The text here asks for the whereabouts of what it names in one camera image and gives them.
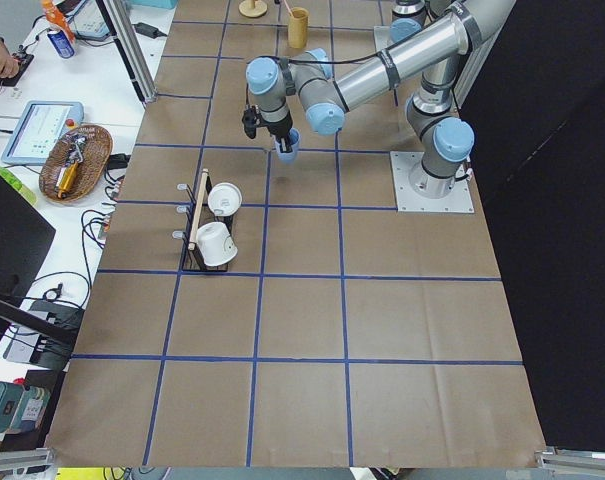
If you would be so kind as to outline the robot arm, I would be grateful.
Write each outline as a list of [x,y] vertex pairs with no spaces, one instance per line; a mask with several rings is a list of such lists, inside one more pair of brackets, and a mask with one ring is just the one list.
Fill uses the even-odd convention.
[[245,71],[246,93],[242,125],[253,139],[265,128],[280,155],[297,155],[293,120],[287,98],[296,96],[311,130],[333,136],[346,114],[367,101],[396,89],[407,78],[455,54],[468,51],[481,32],[468,1],[452,3],[446,13],[425,29],[349,62],[356,67],[341,78],[332,77],[335,60],[321,48],[293,56],[259,56]]

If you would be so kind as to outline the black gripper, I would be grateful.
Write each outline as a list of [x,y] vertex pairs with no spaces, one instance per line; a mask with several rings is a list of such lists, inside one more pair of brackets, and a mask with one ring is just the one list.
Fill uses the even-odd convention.
[[249,139],[256,138],[259,128],[266,128],[274,136],[277,153],[293,152],[293,134],[290,133],[293,120],[286,102],[274,111],[267,111],[258,105],[247,103],[241,121],[244,133]]

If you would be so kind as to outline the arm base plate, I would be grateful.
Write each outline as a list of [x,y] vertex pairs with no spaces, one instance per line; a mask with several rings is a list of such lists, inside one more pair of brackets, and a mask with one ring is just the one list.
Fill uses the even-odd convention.
[[373,38],[374,38],[374,47],[376,51],[380,51],[384,48],[389,48],[394,44],[393,38],[391,36],[391,27],[390,26],[379,26],[376,25],[373,27]]
[[389,157],[399,213],[475,213],[463,166],[453,177],[438,179],[423,169],[422,152],[391,151]]

